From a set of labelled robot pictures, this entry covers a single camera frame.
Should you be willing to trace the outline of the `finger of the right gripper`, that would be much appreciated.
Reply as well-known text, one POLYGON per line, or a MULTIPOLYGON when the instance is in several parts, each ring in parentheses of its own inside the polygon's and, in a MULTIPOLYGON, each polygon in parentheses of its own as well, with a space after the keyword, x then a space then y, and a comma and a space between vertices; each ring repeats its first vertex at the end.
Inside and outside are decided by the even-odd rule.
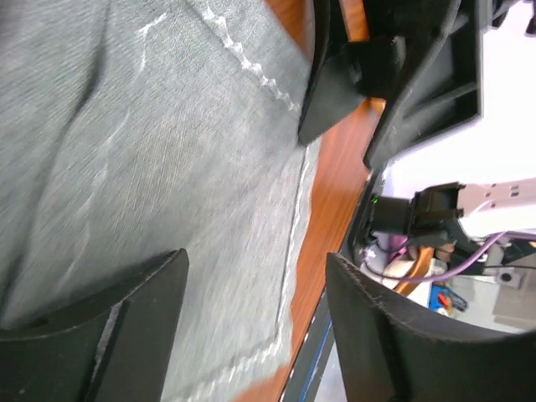
POLYGON ((478 1, 366 1, 373 37, 403 39, 405 56, 363 157, 382 167, 402 151, 482 114, 478 1))
POLYGON ((386 99, 402 68, 402 38, 348 37, 339 1, 315 1, 315 45, 298 140, 313 143, 369 97, 386 99))

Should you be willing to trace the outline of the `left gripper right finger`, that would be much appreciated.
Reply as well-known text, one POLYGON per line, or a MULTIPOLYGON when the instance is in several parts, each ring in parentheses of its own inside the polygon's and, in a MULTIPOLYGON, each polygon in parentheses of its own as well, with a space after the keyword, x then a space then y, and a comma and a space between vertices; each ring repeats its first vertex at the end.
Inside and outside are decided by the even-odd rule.
POLYGON ((349 401, 533 401, 535 334, 433 312, 327 256, 327 299, 349 401))

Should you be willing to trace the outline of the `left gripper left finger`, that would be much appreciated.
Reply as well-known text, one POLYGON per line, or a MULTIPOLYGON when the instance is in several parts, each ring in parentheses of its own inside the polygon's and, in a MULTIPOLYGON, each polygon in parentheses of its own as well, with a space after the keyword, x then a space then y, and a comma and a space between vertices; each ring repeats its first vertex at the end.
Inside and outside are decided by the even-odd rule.
POLYGON ((158 401, 188 278, 186 250, 1 332, 3 401, 158 401))

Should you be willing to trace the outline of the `grey cloth napkin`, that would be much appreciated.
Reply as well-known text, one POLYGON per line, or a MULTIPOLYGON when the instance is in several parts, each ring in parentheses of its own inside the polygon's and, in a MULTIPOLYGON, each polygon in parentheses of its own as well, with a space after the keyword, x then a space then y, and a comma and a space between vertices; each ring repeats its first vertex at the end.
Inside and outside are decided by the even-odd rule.
POLYGON ((185 249, 162 399, 231 401, 287 364, 308 73, 264 1, 2 2, 2 327, 185 249))

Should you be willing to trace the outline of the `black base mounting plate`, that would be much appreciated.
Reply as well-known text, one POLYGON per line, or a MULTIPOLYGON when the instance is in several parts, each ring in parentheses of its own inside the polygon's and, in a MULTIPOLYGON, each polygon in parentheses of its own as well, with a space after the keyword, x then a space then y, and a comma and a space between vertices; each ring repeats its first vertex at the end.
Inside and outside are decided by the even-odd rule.
MULTIPOLYGON (((360 215, 365 213, 363 204, 372 193, 382 191, 382 175, 381 170, 369 174, 363 195, 340 246, 339 254, 356 264, 361 262, 357 252, 357 231, 360 215)), ((333 345, 332 320, 326 292, 322 291, 296 359, 291 364, 288 379, 281 391, 281 401, 313 401, 316 398, 333 345)))

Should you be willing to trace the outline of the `golden round plate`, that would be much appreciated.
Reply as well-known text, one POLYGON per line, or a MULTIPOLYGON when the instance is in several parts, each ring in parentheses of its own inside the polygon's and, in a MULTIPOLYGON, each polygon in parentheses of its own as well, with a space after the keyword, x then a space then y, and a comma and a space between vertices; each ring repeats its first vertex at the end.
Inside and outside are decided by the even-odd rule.
POLYGON ((421 247, 417 260, 403 277, 403 280, 398 280, 394 291, 402 296, 409 296, 428 273, 434 254, 435 250, 433 248, 421 247))

